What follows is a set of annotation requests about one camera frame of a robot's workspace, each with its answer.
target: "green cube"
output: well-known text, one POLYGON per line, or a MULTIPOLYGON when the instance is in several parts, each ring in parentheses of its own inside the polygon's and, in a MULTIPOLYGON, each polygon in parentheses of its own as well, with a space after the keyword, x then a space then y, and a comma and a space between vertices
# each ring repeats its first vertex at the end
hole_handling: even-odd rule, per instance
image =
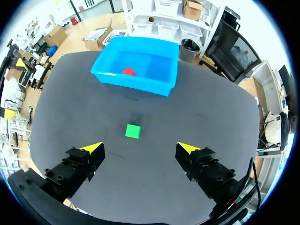
POLYGON ((126 137, 132 137, 138 139, 140 137, 141 127, 133 124, 127 124, 126 137))

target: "bolt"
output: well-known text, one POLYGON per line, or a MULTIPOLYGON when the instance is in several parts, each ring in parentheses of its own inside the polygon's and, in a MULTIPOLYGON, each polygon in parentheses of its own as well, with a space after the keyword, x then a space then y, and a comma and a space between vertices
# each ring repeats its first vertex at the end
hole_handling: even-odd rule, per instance
POLYGON ((212 160, 212 162, 215 163, 215 164, 218 164, 218 163, 219 163, 219 160, 218 160, 217 158, 214 158, 214 159, 212 160))
POLYGON ((67 162, 67 159, 66 159, 66 158, 61 159, 61 163, 62 163, 62 164, 65 164, 66 162, 67 162))
POLYGON ((64 177, 63 177, 63 176, 61 176, 61 175, 59 175, 59 176, 58 176, 56 179, 57 179, 57 181, 60 181, 60 182, 61 182, 61 181, 63 181, 63 180, 64 180, 64 177))
POLYGON ((205 163, 205 162, 204 162, 204 163, 201 163, 201 168, 202 168, 202 169, 206 168, 207 166, 208 166, 208 163, 205 163))
POLYGON ((217 176, 216 180, 217 180, 218 182, 221 182, 221 181, 223 181, 223 177, 217 176))
POLYGON ((45 169, 45 173, 46 173, 46 175, 50 175, 52 172, 49 168, 47 168, 47 169, 45 169))
POLYGON ((229 176, 231 176, 231 177, 235 176, 235 170, 234 169, 229 170, 229 176))

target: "plastic container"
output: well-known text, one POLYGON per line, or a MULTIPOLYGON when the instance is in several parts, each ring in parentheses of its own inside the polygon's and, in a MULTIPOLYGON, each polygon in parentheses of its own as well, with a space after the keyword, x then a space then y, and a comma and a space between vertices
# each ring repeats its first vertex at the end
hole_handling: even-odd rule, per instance
POLYGON ((154 0, 156 12, 161 15, 177 16, 182 0, 154 0))
POLYGON ((196 43, 199 42, 199 38, 203 36, 199 27, 188 24, 186 22, 180 22, 180 37, 183 39, 191 39, 196 43))
POLYGON ((152 34, 154 21, 154 17, 138 15, 133 21, 135 32, 139 36, 149 37, 152 34))
POLYGON ((151 12, 154 10, 154 0, 131 0, 133 10, 151 12))
POLYGON ((90 72, 102 83, 168 96, 176 84, 179 45, 148 37, 115 37, 90 72), (122 72, 130 68, 135 75, 122 72))
POLYGON ((104 41, 102 42, 103 45, 107 46, 108 43, 110 43, 110 41, 114 38, 114 37, 118 37, 118 36, 123 36, 126 37, 128 35, 127 33, 127 29, 122 29, 122 30, 112 30, 109 35, 107 35, 107 37, 104 39, 104 41))
POLYGON ((179 29, 179 22, 176 20, 156 18, 158 36, 163 40, 174 40, 179 29))
POLYGON ((181 41, 179 58, 184 62, 191 63, 199 51, 200 47, 197 43, 191 39, 183 39, 181 41))
POLYGON ((49 56, 49 57, 52 57, 54 55, 54 53, 56 52, 57 50, 57 46, 52 46, 51 48, 49 48, 49 50, 46 52, 46 55, 49 56))

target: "yellow tape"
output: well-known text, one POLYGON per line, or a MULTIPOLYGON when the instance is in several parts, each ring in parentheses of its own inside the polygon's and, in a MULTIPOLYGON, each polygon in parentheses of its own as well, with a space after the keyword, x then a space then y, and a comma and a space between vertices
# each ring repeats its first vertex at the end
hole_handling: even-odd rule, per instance
POLYGON ((195 151, 195 150, 201 150, 200 148, 198 147, 195 147, 195 146, 192 146, 192 145, 188 145, 188 144, 184 144, 184 143, 181 143, 181 142, 177 142, 177 144, 180 144, 185 151, 187 151, 187 153, 190 155, 192 151, 195 151))
POLYGON ((4 118, 5 119, 10 119, 10 118, 14 117, 17 114, 18 114, 18 112, 15 111, 15 110, 4 109, 4 118))
POLYGON ((25 65, 25 63, 20 58, 18 58, 18 61, 17 61, 17 63, 15 65, 17 67, 24 67, 26 70, 28 70, 27 66, 25 65))
POLYGON ((103 144, 103 142, 99 142, 99 143, 96 143, 96 144, 91 144, 91 145, 88 145, 86 147, 82 147, 80 149, 84 149, 86 151, 89 151, 90 154, 96 149, 99 147, 99 145, 103 144))

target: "cable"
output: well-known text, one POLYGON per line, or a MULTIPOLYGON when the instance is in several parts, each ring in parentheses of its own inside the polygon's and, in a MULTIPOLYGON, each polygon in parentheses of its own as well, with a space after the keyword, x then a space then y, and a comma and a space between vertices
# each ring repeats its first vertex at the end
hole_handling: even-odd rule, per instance
POLYGON ((258 203, 257 203, 257 208, 256 208, 256 212, 258 212, 259 207, 261 206, 261 191, 259 190, 257 174, 256 174, 256 167, 255 167, 254 161, 253 161, 252 165, 253 165, 253 171, 254 171, 255 186, 256 186, 257 195, 258 195, 258 203))

